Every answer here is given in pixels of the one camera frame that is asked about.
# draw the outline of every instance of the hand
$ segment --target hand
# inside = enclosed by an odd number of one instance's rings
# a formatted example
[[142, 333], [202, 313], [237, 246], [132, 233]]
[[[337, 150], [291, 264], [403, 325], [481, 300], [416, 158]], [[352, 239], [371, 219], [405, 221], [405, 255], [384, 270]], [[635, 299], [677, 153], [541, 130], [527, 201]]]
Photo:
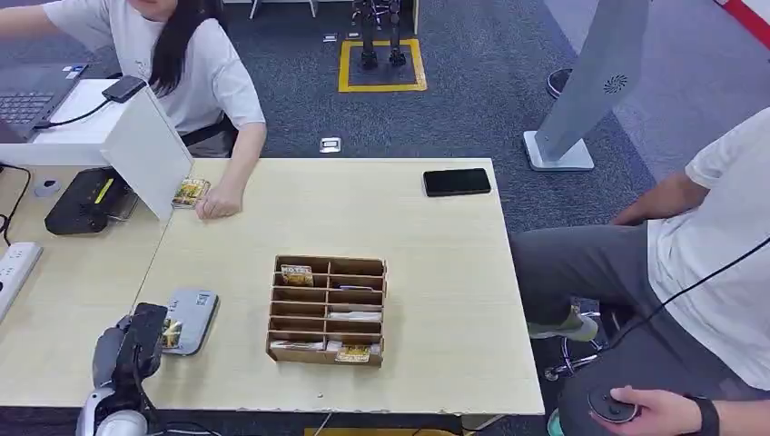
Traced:
[[220, 184], [212, 188], [196, 205], [202, 220], [213, 220], [235, 215], [243, 207], [243, 188]]
[[619, 213], [609, 223], [612, 225], [640, 225], [645, 221], [645, 217], [637, 212], [634, 205], [631, 205]]
[[703, 423], [694, 401], [669, 391], [637, 391], [626, 386], [613, 389], [610, 395], [641, 408], [641, 414], [625, 424], [604, 421], [591, 412], [591, 418], [620, 436], [674, 436], [700, 431]]

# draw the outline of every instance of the black charger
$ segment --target black charger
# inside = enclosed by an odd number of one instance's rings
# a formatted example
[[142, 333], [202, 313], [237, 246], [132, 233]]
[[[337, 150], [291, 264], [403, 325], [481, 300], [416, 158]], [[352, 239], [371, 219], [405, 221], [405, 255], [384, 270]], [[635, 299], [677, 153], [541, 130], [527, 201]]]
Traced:
[[50, 129], [51, 127], [56, 127], [59, 125], [65, 125], [65, 124], [71, 124], [76, 121], [80, 121], [84, 118], [88, 118], [89, 116], [96, 114], [100, 109], [107, 106], [110, 102], [117, 102], [117, 103], [125, 103], [131, 97], [133, 97], [134, 94], [138, 93], [139, 90], [147, 86], [147, 83], [138, 78], [134, 77], [132, 75], [124, 75], [120, 78], [117, 82], [112, 84], [109, 88], [102, 91], [102, 95], [104, 96], [104, 101], [96, 106], [91, 112], [88, 112], [87, 114], [82, 114], [78, 117], [75, 117], [71, 120], [62, 121], [59, 123], [51, 123], [48, 121], [43, 121], [41, 123], [38, 123], [35, 126], [35, 130], [44, 130], [44, 129]]

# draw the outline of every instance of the cardboard box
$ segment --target cardboard box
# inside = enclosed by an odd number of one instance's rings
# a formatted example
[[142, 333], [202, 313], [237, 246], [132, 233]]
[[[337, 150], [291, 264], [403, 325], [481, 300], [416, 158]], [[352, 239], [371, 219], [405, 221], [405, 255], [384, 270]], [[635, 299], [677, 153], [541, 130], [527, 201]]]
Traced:
[[[286, 283], [282, 265], [309, 266], [312, 286]], [[383, 321], [387, 268], [376, 259], [283, 256], [275, 258], [266, 351], [275, 361], [381, 366], [385, 351]], [[333, 313], [375, 312], [378, 321], [334, 318]], [[278, 348], [274, 341], [316, 343], [321, 350]], [[379, 345], [367, 362], [338, 362], [330, 341], [343, 345]]]

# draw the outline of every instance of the laptop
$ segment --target laptop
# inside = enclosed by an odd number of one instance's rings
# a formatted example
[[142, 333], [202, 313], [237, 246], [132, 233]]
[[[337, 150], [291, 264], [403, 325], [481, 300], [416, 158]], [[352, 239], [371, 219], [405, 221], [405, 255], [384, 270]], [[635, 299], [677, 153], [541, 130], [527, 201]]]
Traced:
[[26, 143], [74, 89], [88, 64], [22, 65], [0, 69], [0, 143]]

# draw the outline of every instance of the white t-shirt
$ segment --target white t-shirt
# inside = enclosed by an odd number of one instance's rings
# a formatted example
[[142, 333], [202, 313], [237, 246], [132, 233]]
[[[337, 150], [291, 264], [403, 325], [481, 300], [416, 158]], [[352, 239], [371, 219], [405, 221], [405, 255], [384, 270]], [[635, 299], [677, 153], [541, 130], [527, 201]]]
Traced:
[[[703, 149], [686, 174], [711, 191], [696, 210], [649, 223], [661, 302], [770, 236], [770, 108]], [[744, 382], [770, 391], [770, 246], [666, 308]]]
[[[149, 81], [164, 23], [145, 19], [126, 0], [62, 0], [44, 10], [56, 27], [90, 50], [114, 45], [123, 74]], [[222, 111], [239, 129], [264, 123], [252, 79], [216, 20], [198, 26], [186, 54], [179, 86], [160, 97], [180, 134], [219, 122]]]

